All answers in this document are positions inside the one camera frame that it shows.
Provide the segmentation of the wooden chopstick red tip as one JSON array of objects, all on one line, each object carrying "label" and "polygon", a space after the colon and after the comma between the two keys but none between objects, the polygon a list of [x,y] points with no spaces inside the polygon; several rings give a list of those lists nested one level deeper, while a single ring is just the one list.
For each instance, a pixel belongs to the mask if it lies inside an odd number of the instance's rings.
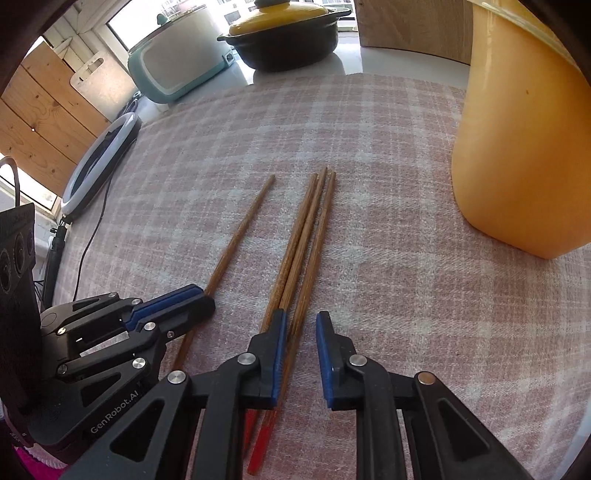
[{"label": "wooden chopstick red tip", "polygon": [[297,296],[297,303],[294,308],[294,315],[287,328],[287,344],[284,351],[283,365],[280,370],[280,391],[277,394],[276,406],[280,407],[284,396],[287,394],[287,385],[290,382],[291,372],[294,370],[294,363],[297,359],[297,350],[300,347],[301,335],[304,331],[304,320],[307,316],[308,306],[311,303],[311,296],[314,292],[315,280],[320,269],[322,247],[325,244],[329,224],[329,214],[332,209],[332,198],[335,193],[335,171],[322,172],[321,178],[315,185],[314,197],[308,208],[308,215],[305,218],[304,229],[301,231],[301,238],[297,244],[297,251],[294,255],[293,265],[288,274],[286,288],[280,299],[280,309],[287,311],[290,300],[294,299],[298,278],[301,268],[304,268],[304,279],[301,281],[300,294]]},{"label": "wooden chopstick red tip", "polygon": [[[249,210],[246,212],[245,217],[243,217],[242,222],[238,225],[238,228],[233,233],[228,245],[226,246],[224,252],[219,259],[217,266],[214,269],[214,272],[211,275],[211,279],[208,281],[207,286],[204,289],[204,294],[209,297],[213,297],[217,287],[221,283],[221,280],[228,269],[228,266],[235,255],[236,250],[242,238],[245,237],[245,233],[247,229],[249,229],[250,223],[252,223],[252,219],[256,216],[256,212],[259,210],[260,205],[263,203],[264,198],[266,198],[266,193],[270,191],[270,188],[273,186],[274,181],[276,181],[276,177],[274,175],[270,175],[269,179],[266,180],[266,183],[263,184],[262,190],[256,195],[254,198],[252,205],[249,206]],[[193,342],[193,338],[197,333],[197,328],[193,327],[190,329],[188,333],[186,333],[182,339],[178,352],[175,355],[174,361],[172,363],[173,370],[181,370],[188,354],[189,348]]]},{"label": "wooden chopstick red tip", "polygon": [[[287,242],[287,248],[283,255],[283,260],[280,263],[280,270],[277,273],[276,281],[274,281],[273,289],[270,293],[270,301],[266,307],[266,313],[263,316],[263,322],[260,325],[259,332],[266,332],[270,326],[273,311],[280,308],[280,299],[283,296],[284,288],[286,288],[288,274],[290,274],[291,265],[293,265],[294,255],[296,255],[297,244],[301,238],[301,231],[304,229],[305,218],[308,215],[308,208],[311,205],[311,200],[314,197],[315,185],[317,185],[318,174],[311,174],[308,179],[308,188],[304,194],[304,200],[297,211],[297,217],[294,220],[294,225],[291,227],[290,239]],[[249,450],[249,443],[252,440],[252,433],[256,422],[259,419],[259,412],[256,410],[247,410],[245,413],[245,435],[243,435],[242,457],[245,457]]]},{"label": "wooden chopstick red tip", "polygon": [[[269,329],[274,311],[281,309],[284,313],[287,313],[290,310],[291,302],[293,302],[294,295],[297,292],[298,278],[300,278],[301,267],[304,265],[305,254],[308,251],[308,241],[310,241],[312,229],[314,229],[315,215],[318,212],[318,206],[320,206],[327,174],[328,168],[322,168],[320,174],[312,174],[308,181],[304,200],[298,208],[297,218],[295,218],[294,226],[291,228],[290,239],[288,239],[283,260],[280,263],[280,270],[270,293],[270,301],[267,304],[266,313],[260,325],[260,333]],[[246,472],[249,475],[259,473],[263,465],[278,413],[279,410],[277,409],[270,411],[249,410],[246,412],[243,456],[250,453],[249,465],[246,467]]]}]

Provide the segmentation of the pink floral cloth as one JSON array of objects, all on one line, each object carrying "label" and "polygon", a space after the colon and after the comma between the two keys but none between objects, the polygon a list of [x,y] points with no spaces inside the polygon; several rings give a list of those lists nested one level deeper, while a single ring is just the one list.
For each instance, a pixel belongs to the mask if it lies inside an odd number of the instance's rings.
[{"label": "pink floral cloth", "polygon": [[34,475],[61,474],[68,465],[46,452],[38,445],[17,446],[15,451],[27,470]]}]

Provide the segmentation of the pink plaid tablecloth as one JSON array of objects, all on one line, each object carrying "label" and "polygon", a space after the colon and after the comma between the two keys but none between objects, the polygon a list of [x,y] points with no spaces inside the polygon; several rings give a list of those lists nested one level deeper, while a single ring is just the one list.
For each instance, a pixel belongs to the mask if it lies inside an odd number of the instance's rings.
[{"label": "pink plaid tablecloth", "polygon": [[459,212],[460,89],[376,75],[283,78],[190,100],[142,127],[110,190],[68,233],[56,303],[205,285],[276,177],[215,294],[186,369],[259,330],[308,178],[337,174],[322,261],[263,479],[352,479],[355,417],[322,396],[315,315],[388,370],[436,374],[537,479],[590,398],[590,251],[546,261]]}]

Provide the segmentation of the pine wood panel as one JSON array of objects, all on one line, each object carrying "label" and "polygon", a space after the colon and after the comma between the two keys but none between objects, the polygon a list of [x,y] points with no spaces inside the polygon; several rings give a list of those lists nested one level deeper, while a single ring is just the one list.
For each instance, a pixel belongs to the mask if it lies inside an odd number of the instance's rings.
[{"label": "pine wood panel", "polygon": [[44,42],[1,95],[1,152],[57,196],[109,121],[71,84],[73,71]]}]

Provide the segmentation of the light cutting board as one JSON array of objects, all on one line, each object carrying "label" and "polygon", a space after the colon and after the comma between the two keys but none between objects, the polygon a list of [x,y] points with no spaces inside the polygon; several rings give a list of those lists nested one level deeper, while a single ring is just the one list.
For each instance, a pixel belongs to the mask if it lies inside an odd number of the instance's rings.
[{"label": "light cutting board", "polygon": [[109,121],[137,91],[135,83],[116,59],[97,52],[71,77],[70,85]]}]

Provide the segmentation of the white teal electric cooker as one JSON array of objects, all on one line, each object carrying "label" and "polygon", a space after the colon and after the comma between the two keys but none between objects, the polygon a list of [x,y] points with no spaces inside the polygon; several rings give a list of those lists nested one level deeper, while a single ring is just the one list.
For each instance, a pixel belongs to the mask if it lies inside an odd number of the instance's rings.
[{"label": "white teal electric cooker", "polygon": [[129,75],[152,102],[172,103],[235,63],[235,54],[220,35],[211,9],[197,6],[166,21],[129,50]]}]

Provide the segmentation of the yellow plastic utensil holder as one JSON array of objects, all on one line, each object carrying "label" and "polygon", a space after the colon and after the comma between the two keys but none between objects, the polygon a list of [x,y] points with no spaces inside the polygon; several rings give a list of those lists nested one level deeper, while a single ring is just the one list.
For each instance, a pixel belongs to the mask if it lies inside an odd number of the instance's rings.
[{"label": "yellow plastic utensil holder", "polygon": [[452,154],[466,220],[552,259],[590,241],[590,85],[523,1],[475,1],[468,89]]}]

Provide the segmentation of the black casserole pot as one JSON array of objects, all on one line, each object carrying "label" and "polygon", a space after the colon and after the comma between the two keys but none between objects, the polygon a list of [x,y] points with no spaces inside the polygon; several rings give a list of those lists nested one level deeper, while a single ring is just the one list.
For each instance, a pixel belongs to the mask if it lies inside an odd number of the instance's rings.
[{"label": "black casserole pot", "polygon": [[339,42],[338,21],[351,9],[329,9],[321,16],[242,35],[219,35],[235,48],[250,68],[280,72],[305,67],[327,58]]}]

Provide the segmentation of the yellow pot lid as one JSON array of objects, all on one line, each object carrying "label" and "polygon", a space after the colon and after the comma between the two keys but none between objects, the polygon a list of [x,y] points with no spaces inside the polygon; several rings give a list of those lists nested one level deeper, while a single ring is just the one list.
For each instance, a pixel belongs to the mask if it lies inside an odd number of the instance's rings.
[{"label": "yellow pot lid", "polygon": [[238,36],[293,24],[328,14],[329,10],[315,3],[290,1],[256,1],[252,15],[232,24],[229,35]]}]

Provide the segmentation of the large wooden board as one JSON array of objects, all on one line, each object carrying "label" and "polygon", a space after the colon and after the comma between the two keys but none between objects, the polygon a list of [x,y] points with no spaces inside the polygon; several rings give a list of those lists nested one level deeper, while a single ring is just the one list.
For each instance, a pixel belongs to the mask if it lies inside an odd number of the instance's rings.
[{"label": "large wooden board", "polygon": [[471,61],[473,9],[467,1],[359,0],[355,8],[363,47]]}]

